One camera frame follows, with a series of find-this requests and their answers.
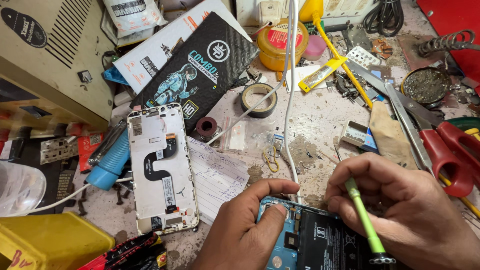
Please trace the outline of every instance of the black cable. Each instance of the black cable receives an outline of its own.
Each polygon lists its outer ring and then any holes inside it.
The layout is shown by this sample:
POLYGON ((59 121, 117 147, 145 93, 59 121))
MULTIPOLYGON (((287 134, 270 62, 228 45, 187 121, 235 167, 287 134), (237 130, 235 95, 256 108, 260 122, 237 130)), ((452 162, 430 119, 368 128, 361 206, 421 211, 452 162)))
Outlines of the black cable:
POLYGON ((108 57, 109 57, 109 56, 114 56, 114 55, 116 55, 116 54, 117 54, 117 53, 116 53, 115 51, 112 51, 112 50, 109 50, 109 51, 106 51, 106 52, 103 53, 103 55, 102 55, 102 66, 103 66, 103 69, 104 69, 104 70, 107 70, 107 69, 108 69, 108 68, 105 66, 104 58, 107 57, 107 56, 108 56, 108 57))
POLYGON ((381 0, 363 19, 367 33, 379 33, 385 37, 395 36, 403 25, 403 9, 400 0, 381 0))

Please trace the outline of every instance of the black tape roll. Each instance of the black tape roll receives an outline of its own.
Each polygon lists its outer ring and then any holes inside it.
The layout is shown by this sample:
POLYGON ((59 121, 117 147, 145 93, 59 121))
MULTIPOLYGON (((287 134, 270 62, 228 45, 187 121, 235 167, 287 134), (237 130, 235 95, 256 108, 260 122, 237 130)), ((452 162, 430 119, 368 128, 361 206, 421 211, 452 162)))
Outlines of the black tape roll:
MULTIPOLYGON (((255 94, 255 93, 262 93, 262 94, 266 95, 272 90, 273 90, 273 87, 271 87, 268 84, 263 84, 263 83, 256 83, 256 84, 252 84, 252 85, 247 86, 243 90, 243 92, 241 93, 240 104, 241 104, 242 110, 247 111, 251 107, 250 104, 247 103, 247 97, 248 96, 250 96, 251 94, 255 94)), ((267 108, 265 108, 265 109, 253 109, 248 114, 248 116, 254 117, 254 118, 265 118, 265 117, 269 116, 270 114, 272 114, 273 110, 276 107, 276 103, 278 101, 278 96, 275 92, 269 98, 271 100, 271 103, 267 108)))

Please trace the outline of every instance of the smartphone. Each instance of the smartphone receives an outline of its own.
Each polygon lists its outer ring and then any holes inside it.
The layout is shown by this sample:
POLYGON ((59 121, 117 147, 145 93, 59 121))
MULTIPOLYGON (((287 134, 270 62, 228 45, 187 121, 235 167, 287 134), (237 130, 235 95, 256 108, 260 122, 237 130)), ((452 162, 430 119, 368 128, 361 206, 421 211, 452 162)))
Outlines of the smartphone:
POLYGON ((366 270, 372 265, 367 239, 328 211, 267 196, 260 202, 257 222, 271 206, 287 208, 283 230, 268 260, 271 270, 366 270))
POLYGON ((179 103, 127 118, 138 234, 165 234, 199 221, 183 112, 179 103))

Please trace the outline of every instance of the blue heat gun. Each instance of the blue heat gun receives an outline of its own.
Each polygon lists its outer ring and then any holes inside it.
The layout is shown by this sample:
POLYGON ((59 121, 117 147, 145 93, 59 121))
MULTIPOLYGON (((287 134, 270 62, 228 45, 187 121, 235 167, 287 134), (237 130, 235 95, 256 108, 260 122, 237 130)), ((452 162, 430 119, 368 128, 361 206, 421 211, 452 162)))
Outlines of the blue heat gun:
POLYGON ((100 189, 110 190, 128 159, 130 159, 130 149, 128 132, 125 129, 98 165, 92 169, 86 181, 100 189))

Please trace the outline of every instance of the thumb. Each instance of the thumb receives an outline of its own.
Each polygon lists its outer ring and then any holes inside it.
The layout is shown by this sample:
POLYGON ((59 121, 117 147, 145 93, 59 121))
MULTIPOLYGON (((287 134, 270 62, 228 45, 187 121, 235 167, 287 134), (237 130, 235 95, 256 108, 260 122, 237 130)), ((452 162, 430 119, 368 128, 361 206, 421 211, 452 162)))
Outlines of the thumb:
MULTIPOLYGON (((352 230, 358 232, 364 237, 367 237, 365 234, 365 229, 361 223, 360 217, 358 215, 357 209, 353 204, 353 201, 342 197, 342 196, 334 196, 328 200, 328 210, 330 212, 334 212, 342 217, 343 222, 352 230)), ((372 225, 377 230, 379 227, 378 217, 368 213, 370 220, 372 221, 372 225)))
POLYGON ((283 230, 285 224, 285 216, 287 209, 282 204, 276 204, 267 209, 260 218, 260 221, 249 230, 253 239, 258 241, 264 251, 268 251, 268 255, 273 250, 278 236, 283 230))

